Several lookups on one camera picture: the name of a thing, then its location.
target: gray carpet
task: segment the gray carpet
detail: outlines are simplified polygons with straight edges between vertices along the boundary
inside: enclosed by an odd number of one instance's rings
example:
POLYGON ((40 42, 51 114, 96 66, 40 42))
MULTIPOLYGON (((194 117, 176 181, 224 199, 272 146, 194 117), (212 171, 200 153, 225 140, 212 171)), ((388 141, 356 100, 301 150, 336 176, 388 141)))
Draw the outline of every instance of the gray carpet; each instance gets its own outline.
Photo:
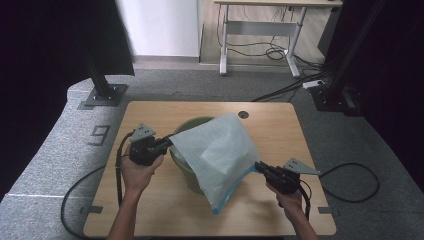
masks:
MULTIPOLYGON (((294 80, 289 73, 232 71, 221 77, 210 70, 137 70, 136 77, 109 76, 110 83, 129 88, 118 107, 78 110, 93 84, 85 80, 68 91, 68 103, 55 127, 24 173, 0 204, 1 239, 74 239, 60 221, 64 195, 84 175, 106 163, 120 121, 130 101, 251 101, 294 80), (92 136, 99 125, 110 126, 101 146, 92 136)), ((272 101, 286 101, 287 93, 272 101)), ((363 203, 346 203, 327 195, 337 226, 321 239, 423 239, 424 195, 395 154, 361 117, 318 112, 308 91, 292 98, 315 166, 326 171, 355 162, 372 169, 381 188, 363 203)), ((102 171, 83 181, 70 195, 65 219, 82 233, 87 209, 102 171)), ((375 181, 364 169, 351 166, 322 179, 324 187, 348 199, 372 192, 375 181)))

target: person's left hand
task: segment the person's left hand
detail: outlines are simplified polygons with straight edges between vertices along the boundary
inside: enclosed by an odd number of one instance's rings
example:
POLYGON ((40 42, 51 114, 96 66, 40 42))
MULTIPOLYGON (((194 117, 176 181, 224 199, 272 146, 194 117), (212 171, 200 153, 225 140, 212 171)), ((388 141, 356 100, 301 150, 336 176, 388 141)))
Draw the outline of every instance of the person's left hand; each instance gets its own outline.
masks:
POLYGON ((125 191, 131 191, 141 195, 144 189, 149 185, 155 169, 163 162, 163 155, 160 155, 153 162, 152 166, 137 165, 130 160, 129 151, 131 144, 128 144, 124 157, 121 158, 121 172, 124 178, 125 191))

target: hand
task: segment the hand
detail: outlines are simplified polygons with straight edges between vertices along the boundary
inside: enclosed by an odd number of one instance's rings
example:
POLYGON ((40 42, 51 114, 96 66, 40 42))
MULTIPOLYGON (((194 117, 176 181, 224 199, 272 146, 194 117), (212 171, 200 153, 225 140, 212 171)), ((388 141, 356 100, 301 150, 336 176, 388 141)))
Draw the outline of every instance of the hand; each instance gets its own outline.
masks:
POLYGON ((268 182, 266 186, 276 194, 277 201, 283 206, 287 218, 292 221, 294 215, 303 214, 302 210, 302 194, 297 190, 293 194, 282 194, 268 182))
POLYGON ((149 185, 156 168, 162 164, 163 155, 156 158, 152 166, 137 165, 129 158, 130 145, 125 150, 125 157, 121 158, 121 172, 124 178, 125 192, 127 193, 129 191, 140 196, 149 185))

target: forearm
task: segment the forearm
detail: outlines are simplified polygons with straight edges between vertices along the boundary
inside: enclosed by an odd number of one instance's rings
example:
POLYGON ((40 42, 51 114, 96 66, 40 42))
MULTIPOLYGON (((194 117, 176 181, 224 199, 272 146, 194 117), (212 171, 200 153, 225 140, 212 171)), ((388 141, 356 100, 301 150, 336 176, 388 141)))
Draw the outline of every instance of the forearm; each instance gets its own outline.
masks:
POLYGON ((134 239, 139 193, 126 192, 107 239, 134 239))
POLYGON ((302 211, 291 214, 290 221, 300 240, 318 240, 315 230, 302 211))

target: plastic bag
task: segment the plastic bag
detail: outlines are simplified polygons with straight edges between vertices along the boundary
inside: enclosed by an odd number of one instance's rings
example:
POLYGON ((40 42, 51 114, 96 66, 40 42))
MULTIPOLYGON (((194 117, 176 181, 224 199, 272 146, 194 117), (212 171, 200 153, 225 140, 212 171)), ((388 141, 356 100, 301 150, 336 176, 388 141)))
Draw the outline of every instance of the plastic bag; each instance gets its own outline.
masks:
POLYGON ((235 114, 225 114, 170 138, 193 169, 212 207, 219 214, 240 181, 255 171, 259 153, 235 114))

